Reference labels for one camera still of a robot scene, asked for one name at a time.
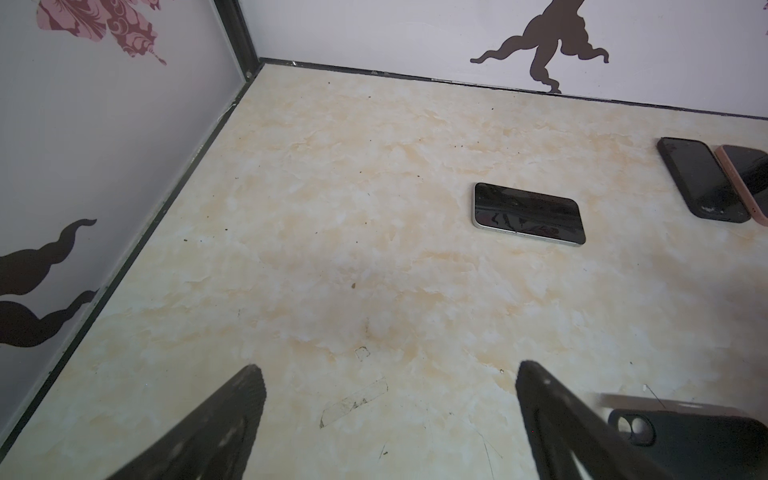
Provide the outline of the black phone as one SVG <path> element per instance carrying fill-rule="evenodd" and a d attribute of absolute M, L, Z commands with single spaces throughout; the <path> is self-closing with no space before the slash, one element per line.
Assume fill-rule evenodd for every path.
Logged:
<path fill-rule="evenodd" d="M 656 147 L 693 215 L 738 224 L 751 219 L 708 145 L 699 140 L 661 137 Z"/>

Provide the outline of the black phone case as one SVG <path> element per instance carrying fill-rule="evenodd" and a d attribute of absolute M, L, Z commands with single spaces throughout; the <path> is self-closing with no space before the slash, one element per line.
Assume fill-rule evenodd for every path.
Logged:
<path fill-rule="evenodd" d="M 676 479 L 767 477 L 767 426 L 755 419 L 618 409 L 608 424 Z"/>

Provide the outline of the black phone case horizontal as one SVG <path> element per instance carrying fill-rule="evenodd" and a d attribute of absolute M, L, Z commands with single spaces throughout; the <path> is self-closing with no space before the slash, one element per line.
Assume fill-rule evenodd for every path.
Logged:
<path fill-rule="evenodd" d="M 572 199 L 477 182 L 472 209 L 478 228 L 574 246 L 586 243 L 580 210 Z"/>

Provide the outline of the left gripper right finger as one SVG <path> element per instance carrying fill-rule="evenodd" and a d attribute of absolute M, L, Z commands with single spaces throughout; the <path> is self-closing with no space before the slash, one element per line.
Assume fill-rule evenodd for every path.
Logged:
<path fill-rule="evenodd" d="M 669 479 L 548 370 L 520 363 L 515 381 L 521 414 L 541 479 Z"/>

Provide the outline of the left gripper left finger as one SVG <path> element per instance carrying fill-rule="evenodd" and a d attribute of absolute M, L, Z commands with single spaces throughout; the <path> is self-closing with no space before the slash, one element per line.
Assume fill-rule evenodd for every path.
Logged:
<path fill-rule="evenodd" d="M 241 479 L 267 399 L 249 364 L 112 479 Z"/>

